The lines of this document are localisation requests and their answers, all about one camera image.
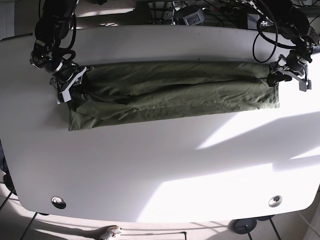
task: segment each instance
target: metal bracket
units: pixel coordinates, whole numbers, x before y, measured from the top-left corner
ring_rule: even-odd
[[[305,69],[305,73],[304,75],[306,76],[306,78],[300,78],[297,75],[295,75],[293,72],[287,70],[287,66],[283,65],[281,66],[279,64],[279,62],[283,60],[285,63],[287,63],[287,59],[284,55],[280,54],[279,59],[277,62],[273,62],[272,64],[270,64],[272,71],[271,74],[279,72],[282,73],[284,75],[288,75],[290,77],[292,77],[293,79],[296,79],[299,81],[299,90],[306,92],[307,90],[311,90],[312,89],[312,84],[311,84],[311,80],[308,78],[308,65],[303,65],[302,63],[298,62],[300,65],[302,65]]]
[[[54,77],[51,78],[50,83],[54,86],[55,90],[58,92],[57,95],[56,95],[56,102],[58,104],[66,103],[66,102],[69,102],[71,100],[71,95],[70,95],[69,89],[72,86],[81,84],[82,77],[83,77],[83,75],[85,74],[86,71],[87,71],[87,67],[85,66],[81,72],[79,72],[75,76],[71,77],[71,80],[63,88],[62,91],[58,91],[56,79]]]

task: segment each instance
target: folded cloth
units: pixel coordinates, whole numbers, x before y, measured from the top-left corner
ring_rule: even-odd
[[[267,64],[129,62],[95,66],[71,88],[69,131],[279,107]]]

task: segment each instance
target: wall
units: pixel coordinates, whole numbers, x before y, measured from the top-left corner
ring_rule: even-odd
[[[0,40],[15,35],[15,2],[0,1]]]

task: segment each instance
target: floor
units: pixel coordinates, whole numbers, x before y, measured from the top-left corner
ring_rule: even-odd
[[[134,8],[134,0],[108,0],[102,7],[94,3],[95,0],[81,0],[77,8],[78,16],[92,16],[96,14],[121,13]],[[15,3],[15,35],[34,31],[38,21],[38,1],[18,0]],[[9,194],[8,189],[0,180],[0,204]],[[311,222],[319,205],[320,195],[308,209],[302,211],[306,219]],[[18,197],[11,196],[4,209],[0,212],[0,239],[18,240],[28,226],[35,213],[21,206]],[[98,239],[106,226],[119,225],[124,229],[120,240],[183,240],[187,232],[189,240],[247,240],[246,235],[236,235],[228,230],[230,221],[191,222],[191,223],[130,223],[79,219],[62,216],[38,215],[27,232],[24,240],[91,240]],[[282,240],[303,240],[307,226],[297,213],[291,212],[276,215],[273,221]],[[277,237],[269,222],[258,222],[252,232],[254,240],[276,240]]]
[[[0,204],[9,194],[9,190],[0,183]],[[302,211],[311,222],[320,202],[320,194],[308,209]],[[0,239],[19,240],[35,213],[21,206],[18,197],[12,195],[0,212]],[[89,220],[64,216],[37,215],[24,240],[92,240],[99,239],[106,226],[118,225],[124,229],[120,240],[183,240],[187,232],[189,240],[248,240],[247,235],[237,235],[228,230],[230,221],[190,223],[131,223],[101,220]],[[273,218],[282,240],[303,240],[307,226],[296,212],[276,215]],[[251,233],[254,240],[276,240],[271,224],[258,222]]]

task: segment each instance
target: black wire bundle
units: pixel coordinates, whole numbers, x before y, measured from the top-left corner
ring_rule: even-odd
[[[256,61],[257,61],[258,63],[260,63],[260,64],[264,64],[264,63],[268,62],[268,61],[274,56],[274,54],[275,54],[275,52],[276,52],[276,49],[277,49],[277,46],[278,46],[279,32],[278,32],[278,27],[277,27],[276,19],[275,19],[274,15],[272,14],[272,12],[270,11],[269,7],[265,4],[265,2],[264,2],[263,0],[258,0],[258,1],[263,5],[264,9],[266,10],[266,12],[268,13],[268,15],[270,16],[271,21],[273,22],[273,26],[275,27],[275,41],[274,41],[274,43],[273,43],[273,44],[274,44],[274,47],[273,47],[272,53],[271,53],[271,55],[267,58],[267,60],[260,61],[260,60],[257,59],[256,54],[255,54],[255,45],[256,45],[256,42],[257,42],[258,37],[262,34],[262,31],[261,31],[261,30],[259,31],[259,29],[260,29],[260,24],[261,24],[261,22],[263,21],[263,19],[266,18],[266,16],[264,15],[264,16],[262,17],[262,20],[260,19],[261,21],[259,20],[259,21],[257,22],[257,25],[256,25],[259,33],[257,34],[257,36],[255,37],[255,39],[254,39],[254,41],[253,41],[253,45],[252,45],[252,55],[253,55],[254,60],[256,60]]]
[[[285,45],[285,44],[282,44],[282,43],[279,43],[279,42],[278,42],[278,40],[279,40],[279,32],[278,32],[278,26],[277,26],[277,22],[276,22],[276,19],[275,19],[274,15],[272,14],[272,12],[270,11],[269,7],[265,4],[265,2],[264,2],[263,0],[257,0],[257,1],[259,1],[259,2],[263,5],[265,11],[267,12],[269,18],[271,19],[271,21],[272,21],[272,23],[273,23],[272,26],[268,26],[268,27],[266,27],[266,28],[264,28],[264,29],[261,29],[261,23],[262,23],[263,21],[267,20],[267,16],[266,16],[266,15],[263,15],[263,16],[258,20],[258,22],[257,22],[257,24],[256,24],[256,28],[257,28],[257,30],[258,30],[258,34],[256,35],[256,37],[255,37],[255,39],[254,39],[254,41],[253,41],[253,45],[252,45],[252,55],[253,55],[254,60],[256,60],[256,61],[257,61],[258,63],[260,63],[260,64],[264,64],[264,63],[268,62],[268,61],[274,56],[277,47],[280,47],[280,48],[283,48],[283,49],[295,49],[296,46],[289,46],[289,45]],[[264,35],[264,33],[263,33],[263,30],[266,30],[266,29],[271,28],[271,27],[274,27],[274,28],[275,28],[275,41],[272,40],[272,39],[270,39],[270,38],[268,38],[268,37],[266,37],[266,36]],[[264,60],[264,61],[258,60],[257,57],[256,57],[256,54],[255,54],[255,46],[256,46],[256,42],[257,42],[257,39],[258,39],[259,36],[261,36],[261,37],[262,37],[264,40],[266,40],[268,43],[271,43],[271,44],[274,45],[271,55],[270,55],[266,60]]]
[[[219,13],[221,13],[226,19],[228,19],[229,22],[231,22],[233,25],[235,25],[236,27],[238,27],[234,21],[232,21],[230,19],[230,17],[228,17],[227,15],[225,15],[222,11],[220,11],[220,9],[218,7],[216,7],[215,5],[213,5],[211,2],[207,1],[207,0],[202,0],[204,2],[206,2],[207,4],[211,5],[212,7],[214,7]]]

